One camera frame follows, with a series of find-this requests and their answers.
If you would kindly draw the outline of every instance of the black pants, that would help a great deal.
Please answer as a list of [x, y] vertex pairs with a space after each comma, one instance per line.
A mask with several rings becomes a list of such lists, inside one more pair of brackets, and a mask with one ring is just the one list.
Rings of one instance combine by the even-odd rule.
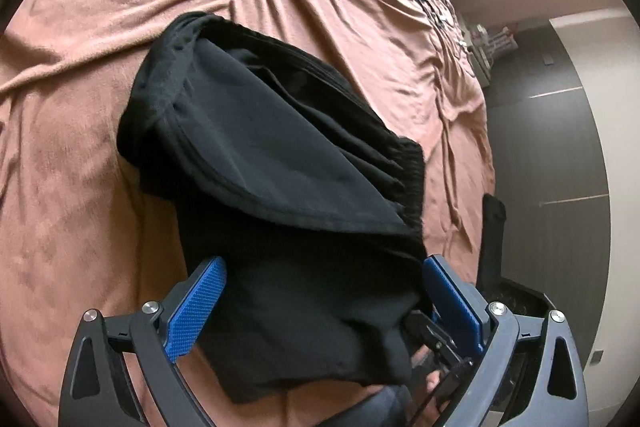
[[422, 298], [422, 150], [337, 71], [185, 14], [143, 61], [117, 144], [142, 189], [175, 202], [189, 269], [227, 261], [199, 344], [233, 401], [409, 378], [399, 321]]

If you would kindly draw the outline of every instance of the blue textured pad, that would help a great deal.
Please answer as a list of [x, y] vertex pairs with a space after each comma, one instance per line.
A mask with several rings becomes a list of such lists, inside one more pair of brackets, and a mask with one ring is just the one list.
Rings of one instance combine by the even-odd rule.
[[460, 356], [475, 359], [482, 355], [480, 320], [433, 257], [422, 265], [422, 282]]
[[225, 283], [225, 262], [222, 257], [216, 257], [193, 285], [167, 324], [164, 350], [169, 360], [175, 363], [178, 357], [190, 352], [218, 302]]

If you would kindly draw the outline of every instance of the bed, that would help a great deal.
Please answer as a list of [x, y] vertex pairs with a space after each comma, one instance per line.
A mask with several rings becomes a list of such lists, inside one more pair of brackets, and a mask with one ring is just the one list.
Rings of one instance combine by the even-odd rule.
[[[0, 354], [40, 427], [57, 425], [82, 312], [130, 312], [186, 276], [174, 209], [140, 191], [115, 137], [149, 45], [192, 10], [325, 60], [389, 129], [417, 141], [425, 245], [475, 280], [494, 170], [484, 98], [449, 0], [430, 0], [428, 13], [420, 0], [24, 0], [0, 41]], [[131, 362], [148, 418], [162, 425]], [[179, 365], [224, 427], [314, 425], [377, 389], [321, 381], [235, 405], [197, 350]]]

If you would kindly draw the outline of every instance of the silver bolt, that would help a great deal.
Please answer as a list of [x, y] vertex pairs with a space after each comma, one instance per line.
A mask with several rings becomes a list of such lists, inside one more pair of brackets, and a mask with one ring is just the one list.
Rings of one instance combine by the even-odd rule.
[[492, 302], [489, 304], [489, 311], [494, 315], [504, 315], [507, 312], [507, 306], [502, 304], [501, 302]]
[[149, 301], [142, 304], [142, 312], [146, 313], [147, 315], [156, 313], [159, 308], [160, 304], [158, 304], [156, 301]]
[[565, 320], [564, 314], [559, 310], [551, 310], [551, 318], [560, 323]]
[[84, 312], [84, 315], [82, 316], [82, 320], [84, 320], [85, 322], [92, 322], [95, 319], [98, 318], [98, 310], [87, 310]]

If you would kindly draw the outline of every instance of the black mechanical device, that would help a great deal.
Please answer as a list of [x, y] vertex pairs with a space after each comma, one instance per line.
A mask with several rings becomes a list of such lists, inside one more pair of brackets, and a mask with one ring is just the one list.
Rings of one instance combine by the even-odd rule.
[[[431, 349], [414, 369], [416, 378], [385, 387], [322, 427], [409, 427], [433, 398], [439, 407], [448, 402], [438, 427], [480, 427], [492, 408], [504, 411], [507, 427], [588, 427], [574, 340], [548, 299], [528, 294], [540, 317], [514, 314], [503, 302], [488, 303], [439, 255], [425, 260], [423, 279], [434, 308], [404, 320], [408, 342]], [[215, 427], [175, 361], [193, 347], [225, 281], [224, 261], [208, 259], [161, 303], [118, 317], [85, 312], [66, 366], [59, 426], [148, 425], [124, 363], [123, 353], [135, 353], [168, 427]], [[523, 290], [514, 285], [500, 290], [517, 292]], [[416, 390], [433, 369], [441, 371], [440, 383], [417, 402]]]

